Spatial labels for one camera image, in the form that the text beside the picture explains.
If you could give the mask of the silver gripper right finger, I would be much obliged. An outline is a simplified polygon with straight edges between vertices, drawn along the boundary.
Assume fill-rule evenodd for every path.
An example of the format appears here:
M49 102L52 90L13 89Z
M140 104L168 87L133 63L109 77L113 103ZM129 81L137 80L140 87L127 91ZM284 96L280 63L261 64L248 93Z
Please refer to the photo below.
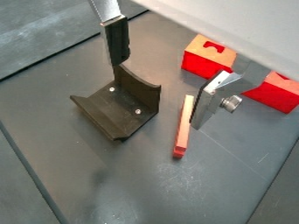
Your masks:
M260 86L271 69L239 55L232 63L232 72L219 70L200 87L189 123L197 130L219 108L232 113L241 98L239 94Z

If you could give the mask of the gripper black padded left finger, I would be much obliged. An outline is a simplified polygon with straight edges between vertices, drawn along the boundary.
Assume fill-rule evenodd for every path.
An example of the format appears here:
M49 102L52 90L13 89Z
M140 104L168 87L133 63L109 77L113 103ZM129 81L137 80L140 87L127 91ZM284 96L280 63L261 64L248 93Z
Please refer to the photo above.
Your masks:
M88 3L99 20L109 63L115 67L128 59L131 53L127 17L120 12L117 0L88 0Z

